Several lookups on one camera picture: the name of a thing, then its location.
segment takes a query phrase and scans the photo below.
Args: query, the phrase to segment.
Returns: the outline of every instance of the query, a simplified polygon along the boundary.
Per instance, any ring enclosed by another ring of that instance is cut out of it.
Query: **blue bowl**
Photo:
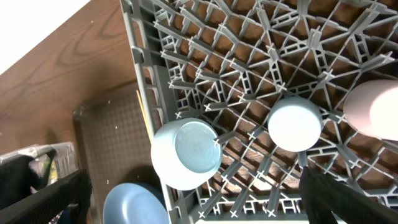
[[[162,203],[137,184],[120,184],[106,196],[104,224],[169,224]]]

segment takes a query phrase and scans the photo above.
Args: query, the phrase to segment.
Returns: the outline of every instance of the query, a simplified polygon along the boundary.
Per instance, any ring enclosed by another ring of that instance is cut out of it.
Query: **yellow stick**
[[[148,120],[147,120],[147,117],[145,116],[145,110],[144,110],[144,106],[142,105],[141,95],[139,94],[139,90],[137,90],[137,97],[138,97],[139,106],[141,107],[142,116],[144,117],[145,127],[147,128],[149,142],[150,142],[150,144],[152,144],[152,136],[148,132]]]

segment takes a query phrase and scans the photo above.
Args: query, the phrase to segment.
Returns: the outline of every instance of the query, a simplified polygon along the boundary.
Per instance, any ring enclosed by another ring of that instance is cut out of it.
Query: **white wall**
[[[0,75],[88,1],[0,0]]]

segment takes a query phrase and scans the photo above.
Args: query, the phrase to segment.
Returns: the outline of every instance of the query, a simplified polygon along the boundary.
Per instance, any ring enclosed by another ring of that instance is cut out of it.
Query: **wooden table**
[[[0,76],[0,154],[74,142],[75,108],[135,79],[120,2],[91,0]]]

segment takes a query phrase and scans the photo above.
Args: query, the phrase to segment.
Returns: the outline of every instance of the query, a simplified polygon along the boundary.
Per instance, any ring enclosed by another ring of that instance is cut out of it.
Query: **gray plastic rack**
[[[396,62],[397,11],[361,0],[328,1],[333,4],[322,15],[310,0],[243,2],[250,8],[238,9],[238,0],[121,0],[149,134],[171,120],[197,117],[219,132],[214,142],[224,149],[222,166],[203,186],[182,192],[163,185],[170,222],[306,220],[297,191],[303,166],[397,209],[397,171],[380,161],[385,154],[397,156],[398,142],[360,136],[342,112],[359,83],[398,79],[383,69]],[[334,16],[347,9],[351,22]],[[261,32],[248,40],[252,30]],[[246,58],[238,57],[242,49],[249,49]],[[218,66],[209,66],[212,60]],[[307,152],[286,155],[268,137],[267,113],[286,96],[312,100],[322,112],[328,133]],[[252,110],[254,105],[261,109]],[[257,119],[253,111],[261,111]],[[226,122],[226,114],[233,119]],[[358,136],[372,142],[366,155],[353,149]],[[249,154],[257,162],[248,162]],[[367,174],[388,186],[366,187]]]

